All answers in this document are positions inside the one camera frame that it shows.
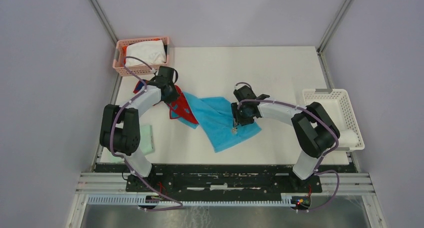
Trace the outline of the red and blue towel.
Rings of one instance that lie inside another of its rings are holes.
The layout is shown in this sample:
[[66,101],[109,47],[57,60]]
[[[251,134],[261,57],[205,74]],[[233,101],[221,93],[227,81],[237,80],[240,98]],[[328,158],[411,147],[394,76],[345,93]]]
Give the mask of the red and blue towel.
[[[138,93],[128,103],[129,108],[136,109],[138,115],[142,116],[150,108],[164,102],[161,101],[161,90],[159,88],[149,85],[149,81],[146,80],[140,81],[139,84]],[[181,122],[196,127],[199,123],[192,113],[186,97],[179,87],[176,86],[176,89],[179,93],[179,98],[171,104],[165,103],[169,109],[169,117],[171,119],[179,119]]]

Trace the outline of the white towel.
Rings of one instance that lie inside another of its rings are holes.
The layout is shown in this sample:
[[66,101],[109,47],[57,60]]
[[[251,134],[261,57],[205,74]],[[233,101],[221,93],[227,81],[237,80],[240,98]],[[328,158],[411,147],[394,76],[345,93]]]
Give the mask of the white towel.
[[127,46],[126,57],[136,57],[150,66],[165,64],[167,61],[165,46],[162,40],[142,41]]
[[358,142],[359,142],[359,138],[354,130],[348,129],[348,130],[340,131],[340,137],[338,139],[339,147],[345,147],[345,148],[356,147]]

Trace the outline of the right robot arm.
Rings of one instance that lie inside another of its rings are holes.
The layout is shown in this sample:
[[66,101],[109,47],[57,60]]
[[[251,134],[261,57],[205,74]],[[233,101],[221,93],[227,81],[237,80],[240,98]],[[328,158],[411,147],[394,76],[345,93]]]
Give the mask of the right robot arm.
[[308,178],[317,174],[324,157],[339,146],[339,129],[324,107],[318,102],[298,106],[272,100],[267,94],[256,95],[247,83],[235,87],[237,99],[231,104],[233,126],[246,126],[258,118],[273,119],[291,125],[301,153],[292,168],[289,187],[302,192],[309,186]]

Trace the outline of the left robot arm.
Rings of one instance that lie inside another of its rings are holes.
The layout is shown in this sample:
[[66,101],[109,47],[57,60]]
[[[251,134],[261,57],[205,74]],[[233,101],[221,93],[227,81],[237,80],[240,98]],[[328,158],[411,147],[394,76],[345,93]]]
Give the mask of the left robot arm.
[[140,91],[123,105],[104,107],[99,143],[115,157],[123,158],[130,172],[139,176],[138,185],[147,192],[157,186],[157,178],[150,174],[152,163],[140,148],[140,117],[154,105],[171,104],[179,98],[175,82],[179,75],[171,67],[160,66],[150,81],[141,80]]

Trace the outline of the white towel in basket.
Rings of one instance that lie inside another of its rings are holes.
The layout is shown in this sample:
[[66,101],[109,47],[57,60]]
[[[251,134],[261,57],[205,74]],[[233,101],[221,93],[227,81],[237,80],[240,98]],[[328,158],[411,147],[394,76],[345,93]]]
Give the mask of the white towel in basket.
[[167,61],[165,46],[162,40],[142,41],[127,46],[126,57],[136,57],[150,66],[165,64]]

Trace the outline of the pink plastic basket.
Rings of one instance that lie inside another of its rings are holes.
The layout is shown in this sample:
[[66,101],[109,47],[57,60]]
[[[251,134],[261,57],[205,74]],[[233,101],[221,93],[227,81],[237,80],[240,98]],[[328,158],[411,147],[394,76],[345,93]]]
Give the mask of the pink plastic basket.
[[170,61],[168,36],[123,39],[116,43],[112,68],[121,76],[152,74]]

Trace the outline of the mint green towel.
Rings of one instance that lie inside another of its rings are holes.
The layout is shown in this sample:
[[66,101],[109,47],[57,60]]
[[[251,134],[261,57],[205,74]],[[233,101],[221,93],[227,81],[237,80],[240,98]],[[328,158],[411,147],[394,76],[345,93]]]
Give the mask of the mint green towel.
[[[142,151],[144,155],[149,155],[155,152],[154,149],[154,140],[153,140],[153,128],[152,125],[141,125],[140,126],[140,138],[138,149]],[[115,157],[107,148],[103,148],[101,158],[101,163],[112,163],[112,164],[123,164],[124,159]]]

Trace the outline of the white plastic basket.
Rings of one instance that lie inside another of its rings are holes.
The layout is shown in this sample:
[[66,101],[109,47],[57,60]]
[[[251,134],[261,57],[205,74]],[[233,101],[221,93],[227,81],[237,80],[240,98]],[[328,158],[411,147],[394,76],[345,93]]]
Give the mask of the white plastic basket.
[[357,123],[357,119],[348,95],[344,89],[305,89],[302,92],[305,104],[320,103],[331,117],[339,132],[354,130],[359,138],[356,147],[338,147],[339,151],[352,152],[363,150],[365,144]]

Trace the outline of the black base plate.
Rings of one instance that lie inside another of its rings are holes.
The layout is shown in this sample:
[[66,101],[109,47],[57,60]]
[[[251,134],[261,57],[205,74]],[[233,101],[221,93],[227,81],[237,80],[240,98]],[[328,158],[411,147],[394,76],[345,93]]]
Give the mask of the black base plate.
[[145,185],[129,175],[126,192],[149,192],[149,186],[181,201],[280,201],[281,194],[314,195],[323,191],[318,176],[297,178],[289,165],[154,164]]

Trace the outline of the aluminium frame rails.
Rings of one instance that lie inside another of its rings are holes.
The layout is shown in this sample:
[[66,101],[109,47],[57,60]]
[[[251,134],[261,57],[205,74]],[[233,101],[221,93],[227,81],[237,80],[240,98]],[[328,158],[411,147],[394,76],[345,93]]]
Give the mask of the aluminium frame rails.
[[[161,197],[157,192],[126,192],[127,174],[118,173],[81,173],[75,197],[72,202],[72,210],[66,222],[67,228],[80,227],[83,221],[83,212],[85,211],[89,195],[147,195],[159,201],[171,201],[176,203],[177,207],[182,204],[173,198],[170,200]],[[318,197],[345,197],[350,198],[360,196],[364,204],[366,218],[372,228],[387,227],[383,217],[380,204],[378,202],[371,178],[368,173],[341,173],[323,174],[319,177],[322,192],[314,194]],[[291,197],[291,202],[295,204],[296,197],[305,197],[305,194],[281,194],[281,197]]]

